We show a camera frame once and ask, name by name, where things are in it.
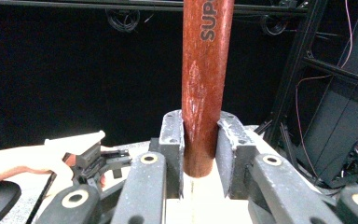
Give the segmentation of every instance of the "horizontal metal bar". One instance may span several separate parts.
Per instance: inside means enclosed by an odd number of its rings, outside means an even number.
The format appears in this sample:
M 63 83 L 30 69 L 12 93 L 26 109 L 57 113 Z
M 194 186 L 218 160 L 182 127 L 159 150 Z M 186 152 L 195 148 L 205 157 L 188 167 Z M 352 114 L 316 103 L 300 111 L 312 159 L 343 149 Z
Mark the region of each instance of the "horizontal metal bar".
M 155 11 L 183 11 L 182 1 L 145 1 L 145 0 L 62 0 L 62 1 L 32 1 L 32 0 L 0 0 L 0 5 L 30 6 L 30 7 L 81 7 L 81 8 L 110 8 L 138 9 Z M 266 7 L 235 5 L 235 14 L 306 16 L 305 8 Z
M 327 74 L 334 76 L 344 76 L 358 81 L 358 75 L 352 72 L 348 72 L 338 66 L 332 65 L 330 63 L 325 63 L 320 60 L 304 57 L 303 62 L 310 67 L 313 67 L 317 70 L 323 71 Z

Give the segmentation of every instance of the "black backdrop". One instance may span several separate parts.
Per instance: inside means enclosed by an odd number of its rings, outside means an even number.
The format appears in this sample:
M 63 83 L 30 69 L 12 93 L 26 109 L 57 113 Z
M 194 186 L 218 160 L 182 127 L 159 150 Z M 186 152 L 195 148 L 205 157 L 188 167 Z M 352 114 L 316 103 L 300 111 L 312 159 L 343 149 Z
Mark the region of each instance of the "black backdrop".
M 103 10 L 0 6 L 0 148 L 99 130 L 108 146 L 157 137 L 181 106 L 183 14 L 141 14 L 122 34 Z M 244 124 L 269 116 L 293 37 L 235 17 L 224 110 Z

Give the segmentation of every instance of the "pink wire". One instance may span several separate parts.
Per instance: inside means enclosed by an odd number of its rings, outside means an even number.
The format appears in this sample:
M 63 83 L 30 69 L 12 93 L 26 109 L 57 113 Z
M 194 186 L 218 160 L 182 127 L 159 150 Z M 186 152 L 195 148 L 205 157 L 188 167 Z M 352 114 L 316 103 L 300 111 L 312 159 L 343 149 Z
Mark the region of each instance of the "pink wire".
M 348 10 L 348 0 L 345 0 L 345 9 L 347 11 L 348 25 L 350 27 L 350 51 L 348 52 L 348 55 L 347 55 L 347 58 L 345 59 L 345 62 L 341 65 L 341 68 L 343 68 L 345 66 L 345 64 L 347 64 L 348 59 L 351 57 L 351 50 L 352 50 L 352 46 L 353 46 L 353 34 L 352 34 L 352 30 L 351 30 L 350 12 Z
M 301 131 L 300 115 L 299 115 L 299 112 L 298 112 L 298 86 L 301 84 L 301 82 L 306 81 L 306 80 L 320 79 L 320 78 L 326 78 L 326 77 L 331 77 L 331 75 L 324 76 L 324 77 L 306 77 L 306 78 L 301 79 L 296 85 L 296 114 L 297 114 L 298 129 L 299 129 L 300 138 L 301 138 L 301 145 L 303 146 L 305 156 L 307 157 L 308 163 L 310 164 L 310 168 L 312 169 L 312 172 L 315 174 L 315 176 L 317 178 L 319 178 L 319 177 L 316 174 L 316 171 L 315 171 L 315 168 L 312 165 L 312 162 L 310 162 L 310 157 L 308 156 L 308 152 L 305 149 L 304 137 L 303 137 L 303 134 L 302 134 L 302 131 Z

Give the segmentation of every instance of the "brown wooden stick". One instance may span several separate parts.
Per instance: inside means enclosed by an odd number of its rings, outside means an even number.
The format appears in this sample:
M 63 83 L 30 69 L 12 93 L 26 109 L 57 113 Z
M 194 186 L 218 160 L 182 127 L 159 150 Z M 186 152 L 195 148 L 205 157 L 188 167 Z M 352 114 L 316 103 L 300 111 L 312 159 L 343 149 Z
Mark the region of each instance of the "brown wooden stick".
M 234 0 L 185 0 L 182 117 L 185 172 L 212 170 L 222 108 Z

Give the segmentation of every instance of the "wooden handle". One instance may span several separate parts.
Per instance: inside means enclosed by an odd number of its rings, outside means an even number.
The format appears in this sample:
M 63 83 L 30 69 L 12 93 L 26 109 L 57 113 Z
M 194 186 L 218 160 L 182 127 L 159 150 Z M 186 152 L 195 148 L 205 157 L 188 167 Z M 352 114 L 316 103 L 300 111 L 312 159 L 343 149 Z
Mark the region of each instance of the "wooden handle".
M 212 170 L 227 67 L 234 0 L 185 0 L 182 117 L 185 172 Z

